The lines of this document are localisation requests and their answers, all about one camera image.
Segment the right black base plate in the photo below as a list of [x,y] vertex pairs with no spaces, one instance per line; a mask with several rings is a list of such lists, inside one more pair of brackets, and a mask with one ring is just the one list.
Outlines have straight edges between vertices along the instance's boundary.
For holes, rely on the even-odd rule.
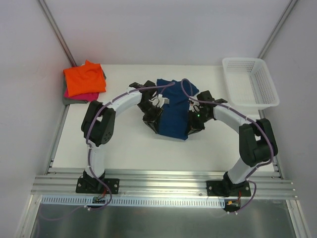
[[208,196],[251,197],[250,184],[247,181],[231,184],[223,180],[208,180],[206,186]]

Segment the pink folded t-shirt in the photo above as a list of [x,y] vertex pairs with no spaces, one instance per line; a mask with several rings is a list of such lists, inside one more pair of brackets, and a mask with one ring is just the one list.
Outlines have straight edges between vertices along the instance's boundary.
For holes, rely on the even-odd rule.
[[85,94],[79,94],[75,96],[70,96],[68,93],[68,90],[66,89],[64,93],[64,97],[72,100],[78,100],[78,101],[94,101],[97,100],[99,97],[99,93],[85,93]]

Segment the aluminium mounting rail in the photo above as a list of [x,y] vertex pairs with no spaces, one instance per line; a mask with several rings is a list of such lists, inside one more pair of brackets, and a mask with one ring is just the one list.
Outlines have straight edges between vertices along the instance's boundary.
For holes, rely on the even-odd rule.
[[[52,168],[46,175],[37,175],[32,194],[74,195],[82,169]],[[121,196],[205,197],[208,180],[222,179],[222,172],[182,172],[106,170],[106,178],[119,179]],[[297,200],[294,183],[282,179],[278,172],[257,171],[250,178],[256,183],[256,199]]]

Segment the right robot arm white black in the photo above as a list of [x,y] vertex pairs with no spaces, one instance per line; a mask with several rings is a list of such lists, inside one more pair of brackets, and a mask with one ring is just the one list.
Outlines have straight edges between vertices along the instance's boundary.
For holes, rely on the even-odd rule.
[[215,99],[209,91],[199,93],[191,99],[188,111],[188,135],[205,129],[209,120],[219,120],[239,136],[239,159],[223,175],[222,180],[212,181],[211,192],[217,196],[229,197],[237,194],[247,185],[248,178],[262,166],[272,163],[278,149],[271,123],[267,119],[253,120],[234,108],[224,99]]

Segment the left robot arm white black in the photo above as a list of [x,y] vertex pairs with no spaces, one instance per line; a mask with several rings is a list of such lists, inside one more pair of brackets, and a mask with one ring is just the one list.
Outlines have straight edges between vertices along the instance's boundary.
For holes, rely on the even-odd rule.
[[163,112],[163,89],[147,81],[144,85],[134,82],[126,92],[107,103],[92,101],[86,111],[81,130],[88,147],[87,167],[83,180],[92,192],[100,192],[104,186],[105,166],[101,147],[113,136],[115,119],[125,110],[138,106],[143,112],[143,122],[155,133],[159,131],[159,119]]

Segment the white plastic basket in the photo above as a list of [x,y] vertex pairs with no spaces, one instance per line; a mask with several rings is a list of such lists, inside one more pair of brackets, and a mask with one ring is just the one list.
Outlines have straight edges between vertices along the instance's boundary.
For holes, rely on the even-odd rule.
[[279,96],[264,60],[224,58],[222,67],[228,98],[232,105],[258,110],[279,105]]

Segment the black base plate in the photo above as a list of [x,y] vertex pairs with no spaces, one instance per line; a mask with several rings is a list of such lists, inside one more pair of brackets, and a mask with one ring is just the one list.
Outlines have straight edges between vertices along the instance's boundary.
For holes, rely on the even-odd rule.
[[251,197],[250,184],[247,181],[231,184],[223,180],[208,180],[206,186],[208,196]]
[[[118,194],[120,182],[118,178],[104,178],[102,182],[108,186],[112,194]],[[75,192],[80,194],[102,194],[105,190],[106,193],[109,193],[106,187],[97,179],[80,177],[77,181]]]

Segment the blue t-shirt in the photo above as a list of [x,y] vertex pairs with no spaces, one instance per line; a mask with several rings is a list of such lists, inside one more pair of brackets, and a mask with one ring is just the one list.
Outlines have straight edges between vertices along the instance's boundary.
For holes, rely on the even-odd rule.
[[159,89],[164,98],[169,99],[164,104],[158,124],[158,134],[180,140],[187,140],[189,96],[195,96],[199,89],[192,83],[173,81],[174,85],[166,89]]

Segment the orange folded t-shirt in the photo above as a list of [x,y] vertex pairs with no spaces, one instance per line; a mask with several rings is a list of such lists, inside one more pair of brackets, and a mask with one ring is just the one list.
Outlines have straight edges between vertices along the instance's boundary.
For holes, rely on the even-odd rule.
[[106,77],[100,63],[86,60],[84,65],[64,69],[63,74],[70,97],[106,91]]

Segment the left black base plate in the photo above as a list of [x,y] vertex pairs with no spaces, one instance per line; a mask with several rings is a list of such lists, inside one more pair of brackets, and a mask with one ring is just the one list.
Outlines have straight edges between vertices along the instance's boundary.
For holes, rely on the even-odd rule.
[[[102,182],[108,186],[112,194],[118,194],[120,182],[118,178],[104,178]],[[109,193],[106,187],[97,179],[80,177],[77,181],[75,192],[80,194],[102,194],[105,190],[106,193]]]

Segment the grey folded t-shirt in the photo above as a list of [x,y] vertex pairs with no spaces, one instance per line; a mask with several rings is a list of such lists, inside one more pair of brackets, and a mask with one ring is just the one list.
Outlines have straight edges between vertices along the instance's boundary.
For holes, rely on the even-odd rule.
[[64,93],[66,91],[67,87],[66,87],[66,81],[65,81],[65,76],[63,79],[63,95],[62,95],[62,102],[65,105],[71,105],[71,104],[87,104],[88,101],[78,101],[78,100],[72,100],[72,99],[68,99],[64,97]]

